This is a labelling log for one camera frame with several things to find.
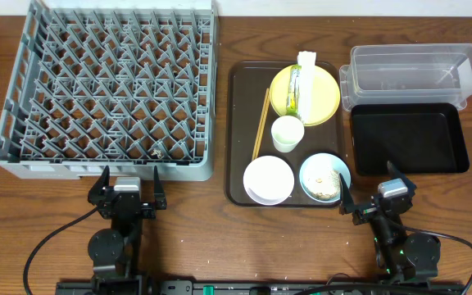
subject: wooden table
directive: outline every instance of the wooden table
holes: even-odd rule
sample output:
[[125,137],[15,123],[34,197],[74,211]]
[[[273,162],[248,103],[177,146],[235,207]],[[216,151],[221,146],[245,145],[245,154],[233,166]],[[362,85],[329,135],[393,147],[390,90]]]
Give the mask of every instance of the wooden table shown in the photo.
[[[23,17],[0,17],[0,114]],[[141,266],[158,279],[171,275],[211,280],[326,281],[345,272],[370,277],[377,268],[368,225],[353,226],[338,210],[279,210],[237,207],[224,196],[225,123],[229,69],[238,61],[294,60],[297,52],[318,53],[336,67],[348,64],[356,45],[381,43],[472,43],[472,18],[220,18],[216,94],[216,162],[203,183],[165,183],[168,210],[145,223]],[[406,225],[455,234],[472,242],[472,97],[460,113],[470,170],[459,175],[413,175],[415,206]],[[354,167],[346,125],[347,163]],[[366,192],[383,179],[353,176]],[[59,226],[92,207],[86,194],[95,178],[21,180],[0,167],[0,294],[23,293],[21,274],[35,245]],[[143,191],[152,191],[150,183]],[[36,256],[30,284],[52,294],[63,279],[89,279],[87,243],[109,222],[98,215],[59,234]],[[442,241],[439,279],[466,281],[472,251]]]

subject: gray plastic dish rack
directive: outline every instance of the gray plastic dish rack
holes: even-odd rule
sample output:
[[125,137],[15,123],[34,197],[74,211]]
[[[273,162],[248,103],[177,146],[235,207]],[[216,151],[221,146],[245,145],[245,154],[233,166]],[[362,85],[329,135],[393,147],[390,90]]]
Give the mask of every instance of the gray plastic dish rack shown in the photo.
[[0,120],[22,179],[202,181],[214,164],[217,13],[32,1]]

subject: white cup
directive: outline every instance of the white cup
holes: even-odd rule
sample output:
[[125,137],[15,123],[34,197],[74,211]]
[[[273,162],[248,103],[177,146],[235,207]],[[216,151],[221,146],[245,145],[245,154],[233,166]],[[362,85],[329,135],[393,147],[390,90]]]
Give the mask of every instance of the white cup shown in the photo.
[[294,116],[281,116],[270,128],[272,141],[278,152],[291,152],[302,140],[303,123]]

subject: black cable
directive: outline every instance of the black cable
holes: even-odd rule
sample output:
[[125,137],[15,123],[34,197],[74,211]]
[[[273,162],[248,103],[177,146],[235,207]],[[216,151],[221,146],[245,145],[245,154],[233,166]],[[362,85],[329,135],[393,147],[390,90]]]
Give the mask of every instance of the black cable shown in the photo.
[[322,293],[329,291],[343,291],[343,290],[358,290],[362,292],[368,291],[385,291],[399,294],[414,294],[414,295],[447,295],[443,292],[433,292],[422,288],[402,287],[398,285],[384,285],[384,284],[334,284],[325,285],[322,287],[310,288],[294,295],[311,295],[314,293]]
[[[435,233],[435,232],[432,232],[432,231],[428,231],[428,230],[422,230],[422,229],[414,229],[414,228],[411,228],[409,226],[405,226],[405,225],[400,225],[394,221],[392,221],[388,216],[387,214],[385,213],[385,211],[383,211],[380,207],[378,207],[379,211],[382,213],[382,216],[385,217],[385,219],[387,221],[389,221],[389,223],[392,225],[392,226],[395,226],[399,229],[404,229],[404,230],[407,230],[407,231],[411,231],[411,232],[415,232],[415,233],[422,233],[422,234],[429,234],[429,235],[432,235],[432,236],[435,236],[435,237],[439,237],[439,238],[448,238],[448,239],[451,239],[455,242],[458,242],[458,243],[463,243],[464,245],[468,246],[471,248],[472,250],[472,243],[469,242],[469,241],[466,241],[464,240],[463,238],[458,238],[458,237],[455,237],[455,236],[451,236],[449,234],[440,234],[440,233]],[[469,290],[469,288],[471,287],[471,284],[472,284],[472,273],[471,273],[471,276],[469,277],[469,280],[467,281],[467,284],[465,284],[465,287],[462,289],[462,292],[460,293],[460,295],[465,295],[467,293],[467,291]]]
[[349,276],[348,274],[346,273],[337,273],[337,274],[334,274],[328,281],[327,281],[327,284],[325,284],[325,286],[329,286],[329,284],[331,284],[331,282],[333,282],[333,279],[336,278],[337,276],[339,275],[345,275],[347,276],[349,279],[351,278],[351,276]]
[[36,248],[32,251],[32,253],[30,253],[29,259],[26,261],[25,268],[23,269],[23,287],[25,287],[25,292],[27,293],[27,295],[32,295],[32,291],[30,290],[30,286],[29,286],[30,263],[32,263],[32,260],[34,259],[34,256],[36,256],[36,254],[38,253],[39,249],[41,249],[41,247],[46,242],[48,242],[48,240],[51,239],[53,236],[55,236],[56,234],[59,234],[60,232],[62,232],[65,229],[70,228],[72,225],[75,225],[75,224],[79,223],[80,221],[87,219],[87,217],[94,214],[97,210],[98,210],[98,207],[96,206],[91,211],[89,211],[87,214],[81,216],[80,218],[78,218],[78,219],[76,219],[76,220],[74,220],[74,221],[72,221],[72,222],[70,222],[66,225],[63,225],[59,229],[54,230],[48,236],[46,236],[41,242],[39,242],[38,246],[36,246]]

